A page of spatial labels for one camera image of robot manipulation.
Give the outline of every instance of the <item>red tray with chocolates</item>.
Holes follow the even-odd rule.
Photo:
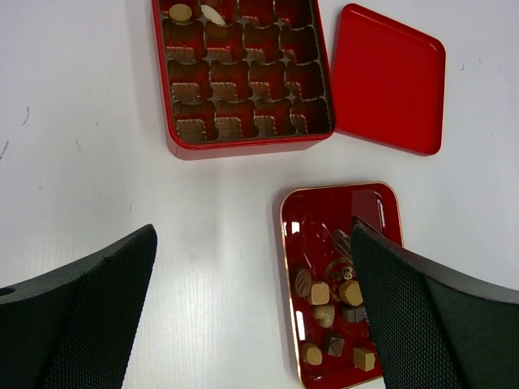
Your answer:
[[[317,0],[152,0],[173,154],[298,150],[335,127]]]
[[[290,319],[306,389],[342,389],[382,375],[351,257],[334,237],[357,216],[402,244],[397,197],[384,183],[296,190],[281,205]]]

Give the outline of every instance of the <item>red lid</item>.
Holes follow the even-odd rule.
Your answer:
[[[426,156],[441,147],[445,49],[357,4],[342,11],[333,64],[337,130]]]

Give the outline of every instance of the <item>red tin box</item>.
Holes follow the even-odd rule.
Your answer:
[[[178,4],[192,9],[189,20],[169,17]],[[205,18],[203,5],[226,25]],[[445,52],[435,38],[349,4],[331,76],[317,0],[152,0],[152,7],[166,137],[178,158],[302,150],[336,124],[421,155],[440,149]]]
[[[344,280],[342,270],[348,262],[337,250],[332,235],[338,229],[349,234],[350,221],[357,216],[385,237],[402,245],[397,197],[383,183],[333,186],[296,190],[282,202],[280,219],[285,255],[286,279],[290,299],[290,320],[298,363],[298,375],[306,389],[342,389],[379,378],[382,370],[375,358],[375,368],[363,371],[354,365],[354,348],[365,348],[376,355],[365,318],[349,323],[342,316],[345,304],[338,288]],[[329,329],[321,327],[312,315],[312,306],[295,292],[294,273],[307,269],[313,281],[328,284],[335,319]],[[344,340],[341,355],[328,355],[324,343],[331,334]],[[301,355],[305,344],[321,348],[322,363],[311,365]]]

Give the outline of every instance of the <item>empty compartment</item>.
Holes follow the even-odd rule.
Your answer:
[[[292,94],[301,99],[314,99],[324,94],[321,67],[317,62],[295,65],[289,62],[286,67],[286,86]]]
[[[293,30],[283,26],[281,29],[281,50],[286,57],[297,64],[312,62],[318,59],[317,41],[315,30],[305,27],[301,30]]]
[[[179,62],[197,62],[207,55],[204,48],[204,25],[176,24],[166,19],[162,23],[166,53]]]
[[[255,124],[259,135],[265,138],[295,134],[290,121],[292,103],[288,99],[279,101],[258,100],[255,109]]]
[[[279,47],[280,30],[276,25],[267,28],[256,28],[251,24],[245,27],[243,42],[245,50],[256,61],[275,62],[283,58]]]
[[[222,27],[208,22],[205,26],[205,40],[208,52],[220,62],[236,62],[247,56],[243,48],[241,24]]]
[[[277,22],[273,0],[240,0],[240,14],[247,22],[258,27]]]
[[[291,28],[301,28],[312,23],[310,1],[314,0],[276,0],[276,15]]]
[[[210,6],[220,14],[225,24],[233,24],[240,19],[238,0],[202,0],[200,3],[202,6]]]
[[[265,100],[279,100],[290,92],[285,86],[285,63],[276,62],[264,65],[254,61],[249,74],[251,87],[255,94]]]
[[[202,104],[173,105],[175,128],[178,136],[186,143],[203,143],[218,139],[214,122],[215,107],[211,101]]]
[[[327,134],[332,131],[325,99],[296,100],[292,105],[290,120],[300,134]]]
[[[188,20],[185,20],[182,18],[182,20],[175,20],[177,22],[192,22],[194,20],[197,20],[201,15],[202,12],[200,10],[200,4],[198,0],[161,0],[161,12],[165,16],[169,16],[171,18],[171,15],[169,13],[169,10],[173,6],[177,6],[178,4],[183,4],[185,6],[188,6],[191,8],[192,15]]]
[[[171,93],[182,103],[201,103],[212,97],[209,86],[209,64],[205,61],[193,65],[171,61],[168,63]]]
[[[252,96],[249,87],[249,65],[245,61],[224,64],[211,63],[211,88],[219,99],[245,100]]]
[[[254,123],[254,102],[217,102],[216,126],[221,140],[256,138],[258,129]]]

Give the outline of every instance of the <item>white surface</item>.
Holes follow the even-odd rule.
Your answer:
[[[331,48],[345,2],[320,3]],[[149,0],[1,1],[0,285],[153,223],[124,387],[295,389],[272,205],[292,188],[381,180],[409,249],[519,289],[519,3],[361,4],[444,43],[438,156],[334,135],[306,152],[182,162],[165,145]]]

